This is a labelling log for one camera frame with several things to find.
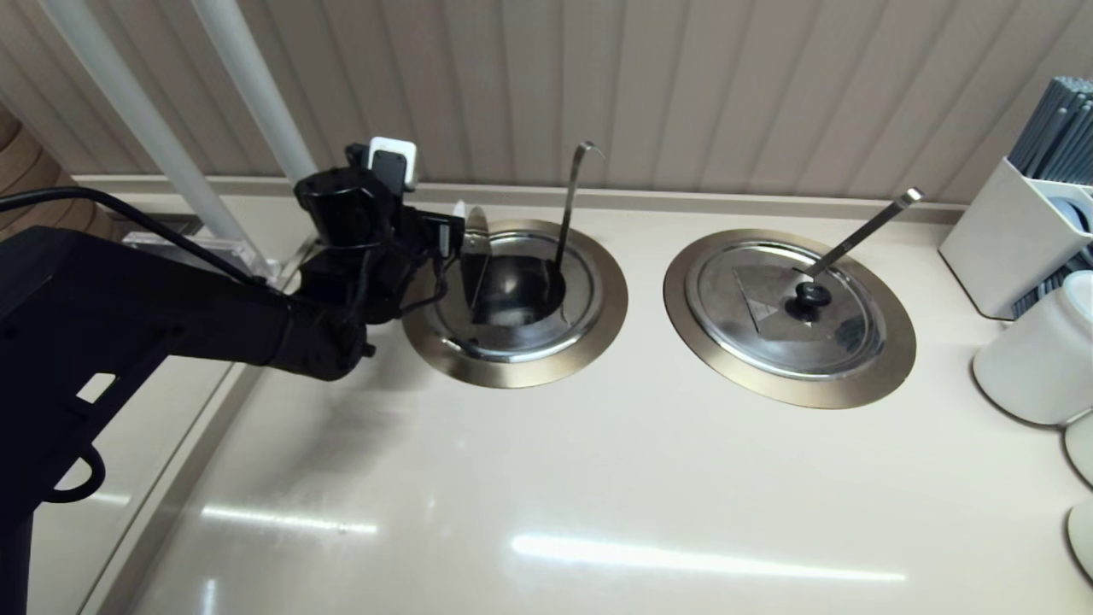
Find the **clear acrylic sign block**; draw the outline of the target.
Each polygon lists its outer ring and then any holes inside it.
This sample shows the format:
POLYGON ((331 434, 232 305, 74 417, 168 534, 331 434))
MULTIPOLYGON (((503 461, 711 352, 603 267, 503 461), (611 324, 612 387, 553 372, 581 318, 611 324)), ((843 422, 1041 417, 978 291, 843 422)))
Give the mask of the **clear acrylic sign block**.
MULTIPOLYGON (((189 237, 189 235, 184 235, 184 238, 195 243, 199 248, 205 249, 208 253, 216 256, 219 260, 225 261, 227 265, 238 270, 243 275, 261 277, 266 283, 273 283, 282 272, 280 262, 266 260, 261 255, 254 252, 246 243, 222 240, 222 238, 211 237, 211 235, 210 237, 204 237, 203 235, 189 237)), ((187 250, 181 249, 175 243, 169 243, 166 238, 151 232, 130 232, 124 236, 122 244, 148 255, 156 255, 167 258, 171 261, 183 262, 183 264, 189 267, 201 268, 225 275, 225 272, 221 268, 200 260, 200 258, 188 253, 187 250)))

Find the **white ceramic jar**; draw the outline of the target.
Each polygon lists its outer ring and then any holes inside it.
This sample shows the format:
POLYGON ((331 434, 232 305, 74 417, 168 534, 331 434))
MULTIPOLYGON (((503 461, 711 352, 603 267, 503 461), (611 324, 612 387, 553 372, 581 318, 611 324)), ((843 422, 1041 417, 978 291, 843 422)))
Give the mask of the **white ceramic jar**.
POLYGON ((973 357, 995 404, 1035 425, 1066 425, 1093 410, 1093 272, 1081 270, 973 357))

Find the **white slanted pole with flange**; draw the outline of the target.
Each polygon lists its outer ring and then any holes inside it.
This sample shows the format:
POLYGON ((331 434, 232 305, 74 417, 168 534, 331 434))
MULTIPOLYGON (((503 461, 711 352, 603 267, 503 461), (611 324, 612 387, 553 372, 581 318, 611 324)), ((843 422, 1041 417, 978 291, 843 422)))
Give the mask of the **white slanted pole with flange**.
POLYGON ((318 172, 237 0, 191 0, 243 104, 292 185, 318 172))

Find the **white ceramic bowl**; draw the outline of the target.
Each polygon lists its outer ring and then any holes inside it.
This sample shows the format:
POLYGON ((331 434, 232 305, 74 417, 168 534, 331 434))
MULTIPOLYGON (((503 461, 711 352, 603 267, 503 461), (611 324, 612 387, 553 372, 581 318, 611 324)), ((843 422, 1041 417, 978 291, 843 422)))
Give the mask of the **white ceramic bowl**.
POLYGON ((1093 586, 1093 499, 1071 507, 1066 518, 1066 533, 1078 568, 1093 586))
POLYGON ((1067 425, 1063 452, 1078 477, 1093 489, 1093 409, 1067 425))

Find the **steel hinged lid black knob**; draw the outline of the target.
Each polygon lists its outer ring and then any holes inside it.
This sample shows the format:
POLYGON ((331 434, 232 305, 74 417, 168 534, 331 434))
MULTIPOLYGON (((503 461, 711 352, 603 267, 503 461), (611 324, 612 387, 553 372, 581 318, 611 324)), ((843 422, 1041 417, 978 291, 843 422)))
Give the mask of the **steel hinged lid black knob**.
POLYGON ((440 346, 473 360, 516 365, 575 345, 602 310, 598 268, 557 230, 504 230, 475 208, 462 255, 446 273, 448 296, 425 310, 440 346))
POLYGON ((687 311, 718 347, 762 372, 803 381, 860 372, 885 347, 885 320, 850 273, 807 276, 816 257, 755 238, 703 250, 684 276, 687 311))

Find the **dark steel steamer tray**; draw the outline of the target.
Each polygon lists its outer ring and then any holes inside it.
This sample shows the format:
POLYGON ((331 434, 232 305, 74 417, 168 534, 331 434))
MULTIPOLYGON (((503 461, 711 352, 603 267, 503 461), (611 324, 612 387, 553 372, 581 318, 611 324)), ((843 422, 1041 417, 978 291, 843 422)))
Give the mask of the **dark steel steamer tray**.
MULTIPOLYGON (((121 214, 110 213, 110 211, 107 214, 113 223, 113 237, 116 241, 124 240, 125 237, 128 237, 133 232, 149 232, 143 225, 139 225, 139 223, 126 218, 121 214)), ((162 226, 168 227, 169 230, 180 235, 196 235, 204 227, 202 221, 193 214, 150 214, 149 217, 156 220, 162 226)))

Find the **bamboo steamer stack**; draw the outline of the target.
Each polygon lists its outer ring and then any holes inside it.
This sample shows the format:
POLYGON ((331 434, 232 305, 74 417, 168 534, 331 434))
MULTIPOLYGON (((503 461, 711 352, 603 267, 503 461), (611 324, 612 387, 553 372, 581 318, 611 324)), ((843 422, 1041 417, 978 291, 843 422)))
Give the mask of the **bamboo steamer stack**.
MULTIPOLYGON (((70 184, 52 155, 0 105, 0 197, 70 184)), ((0 243, 32 226, 63 226, 75 201, 54 200, 0 213, 0 243)))

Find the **steel ladle hooked handle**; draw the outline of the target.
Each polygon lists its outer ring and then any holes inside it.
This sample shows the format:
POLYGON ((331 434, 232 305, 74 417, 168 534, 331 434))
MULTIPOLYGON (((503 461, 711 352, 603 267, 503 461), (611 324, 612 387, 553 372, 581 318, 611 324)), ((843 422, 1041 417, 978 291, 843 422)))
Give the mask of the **steel ladle hooked handle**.
POLYGON ((598 147, 598 145, 593 143, 593 141, 589 140, 581 141, 581 143, 579 143, 575 149, 573 157, 571 157, 569 184, 567 184, 567 190, 564 200, 562 223, 559 226, 557 249, 555 249, 555 255, 552 262, 552 264, 554 265, 554 272, 559 276, 562 276, 563 261, 567 250, 567 243, 569 243, 571 217, 573 217, 574 206, 576 202, 576 194, 579 187, 579 175, 581 175, 581 163, 584 163, 584 159, 589 152, 596 153, 596 155, 601 156, 602 159, 606 158, 604 151, 601 151, 601 147, 598 147))

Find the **grey chopsticks bundle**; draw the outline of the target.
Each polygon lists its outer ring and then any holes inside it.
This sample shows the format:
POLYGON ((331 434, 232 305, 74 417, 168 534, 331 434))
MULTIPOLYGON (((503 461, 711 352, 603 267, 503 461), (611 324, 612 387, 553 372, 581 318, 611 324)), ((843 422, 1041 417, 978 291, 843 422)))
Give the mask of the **grey chopsticks bundle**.
POLYGON ((1093 186, 1093 80, 1054 76, 1007 159, 1029 179, 1093 186))

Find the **white blue-rimmed dish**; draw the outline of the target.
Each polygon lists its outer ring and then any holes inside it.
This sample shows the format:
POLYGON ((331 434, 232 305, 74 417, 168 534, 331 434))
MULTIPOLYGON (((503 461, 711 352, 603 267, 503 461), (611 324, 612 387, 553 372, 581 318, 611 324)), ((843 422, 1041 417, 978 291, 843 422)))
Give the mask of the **white blue-rimmed dish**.
POLYGON ((1061 214, 1066 222, 1073 226, 1073 229, 1086 234, 1093 234, 1093 222, 1090 222, 1090 210, 1084 203, 1070 197, 1050 197, 1049 203, 1058 214, 1061 214))

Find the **white utensil holder box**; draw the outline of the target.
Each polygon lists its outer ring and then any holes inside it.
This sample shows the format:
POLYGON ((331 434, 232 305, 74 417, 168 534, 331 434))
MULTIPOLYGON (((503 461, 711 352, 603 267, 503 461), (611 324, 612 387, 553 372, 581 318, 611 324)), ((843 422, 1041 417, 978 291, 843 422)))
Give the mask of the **white utensil holder box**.
POLYGON ((1073 229, 1050 205, 1055 196, 1084 203, 1093 222, 1093 187, 1029 179, 1003 157, 941 244, 939 253, 986 318, 1016 319, 1020 303, 1093 248, 1093 234, 1073 229))

